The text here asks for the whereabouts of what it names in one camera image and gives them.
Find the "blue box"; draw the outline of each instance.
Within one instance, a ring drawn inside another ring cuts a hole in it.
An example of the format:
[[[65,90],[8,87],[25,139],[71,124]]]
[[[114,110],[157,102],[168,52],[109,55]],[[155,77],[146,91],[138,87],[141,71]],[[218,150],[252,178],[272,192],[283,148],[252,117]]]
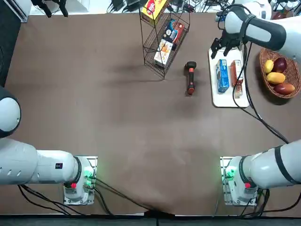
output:
[[[229,77],[226,60],[219,60],[216,65],[217,89],[220,93],[226,92],[229,88]]]

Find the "fruit basket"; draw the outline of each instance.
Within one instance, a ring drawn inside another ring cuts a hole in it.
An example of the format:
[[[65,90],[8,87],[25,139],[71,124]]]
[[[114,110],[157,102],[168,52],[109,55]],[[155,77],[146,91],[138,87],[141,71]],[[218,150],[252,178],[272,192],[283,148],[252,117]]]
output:
[[[293,86],[295,86],[295,90],[292,93],[288,94],[288,95],[282,95],[282,94],[277,93],[274,90],[274,86],[271,85],[268,82],[267,75],[264,71],[264,64],[267,60],[275,61],[275,60],[277,60],[278,58],[281,58],[281,57],[286,60],[286,70],[283,72],[283,74],[285,75],[285,82],[290,83]],[[301,78],[300,78],[297,63],[295,61],[293,61],[291,59],[288,59],[288,58],[282,56],[279,53],[272,52],[272,51],[270,51],[266,48],[263,48],[260,51],[259,61],[260,61],[260,70],[261,70],[261,75],[263,77],[263,81],[264,81],[266,87],[268,88],[268,90],[272,94],[274,94],[275,96],[280,97],[280,98],[288,99],[288,98],[292,98],[292,97],[296,96],[300,92],[300,90],[301,90]]]

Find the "snack box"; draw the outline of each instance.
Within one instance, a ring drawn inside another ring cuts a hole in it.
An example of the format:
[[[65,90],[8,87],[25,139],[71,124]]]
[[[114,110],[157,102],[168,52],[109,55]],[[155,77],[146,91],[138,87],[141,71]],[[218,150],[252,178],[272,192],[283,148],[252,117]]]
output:
[[[172,43],[162,39],[158,47],[158,52],[156,52],[155,54],[154,63],[161,67],[164,67],[168,61],[172,47],[173,47]]]
[[[141,16],[151,25],[156,25],[166,7],[169,0],[148,0],[142,8]]]
[[[219,60],[216,65],[217,89],[220,93],[226,92],[229,88],[229,77],[227,61]]]
[[[183,30],[184,25],[176,22],[175,19],[171,19],[166,26],[165,33],[163,34],[163,39],[173,44],[173,50],[175,50],[175,48],[177,47]]]

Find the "yellow fruit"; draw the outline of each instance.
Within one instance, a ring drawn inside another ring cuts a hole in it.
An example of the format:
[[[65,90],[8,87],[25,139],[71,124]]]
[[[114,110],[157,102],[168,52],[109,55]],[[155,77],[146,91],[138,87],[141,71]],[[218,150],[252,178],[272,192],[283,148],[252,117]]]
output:
[[[266,74],[270,73],[273,70],[274,62],[272,60],[267,60],[264,64],[264,72]]]
[[[285,81],[285,75],[278,72],[271,72],[268,74],[267,80],[269,83],[277,85]]]

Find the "brown tabletop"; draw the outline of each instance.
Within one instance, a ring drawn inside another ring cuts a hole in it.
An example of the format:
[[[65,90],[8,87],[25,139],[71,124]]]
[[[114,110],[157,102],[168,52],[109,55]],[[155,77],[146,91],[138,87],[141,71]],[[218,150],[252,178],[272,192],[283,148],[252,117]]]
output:
[[[22,107],[12,138],[37,149],[97,155],[98,177],[138,202],[173,214],[213,214],[222,192],[220,156],[282,144],[241,110],[213,106],[208,50],[221,36],[214,16],[191,15],[190,31],[164,81],[143,66],[138,14],[31,16],[21,26],[6,84]],[[254,45],[247,69],[254,105],[295,141],[300,96],[277,105],[267,98],[256,68],[260,49]],[[192,97],[185,96],[183,75],[189,60],[198,64]],[[32,187],[54,200],[63,198],[62,185]],[[0,213],[50,213],[29,204],[17,186],[0,189]],[[266,209],[291,205],[299,191],[298,186],[271,189]],[[103,194],[113,213],[144,211]],[[218,215],[242,210],[220,203]],[[300,208],[270,216],[301,217]],[[98,202],[78,209],[103,214]]]

